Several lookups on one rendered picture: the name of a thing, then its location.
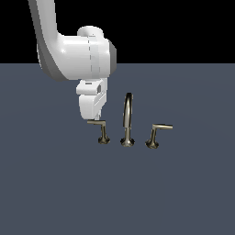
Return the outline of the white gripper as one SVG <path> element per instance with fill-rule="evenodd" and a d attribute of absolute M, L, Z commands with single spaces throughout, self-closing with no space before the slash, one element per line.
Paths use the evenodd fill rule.
<path fill-rule="evenodd" d="M 107 79 L 81 80 L 76 86 L 79 95 L 80 113 L 83 119 L 99 120 L 106 103 Z"/>

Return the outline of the brass curved faucet spout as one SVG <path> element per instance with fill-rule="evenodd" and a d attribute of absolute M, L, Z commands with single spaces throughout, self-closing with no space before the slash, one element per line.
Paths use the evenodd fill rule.
<path fill-rule="evenodd" d="M 135 143 L 134 139 L 130 137 L 132 99 L 132 93 L 126 93 L 123 112 L 123 127 L 125 129 L 125 137 L 120 141 L 123 147 L 132 147 Z"/>

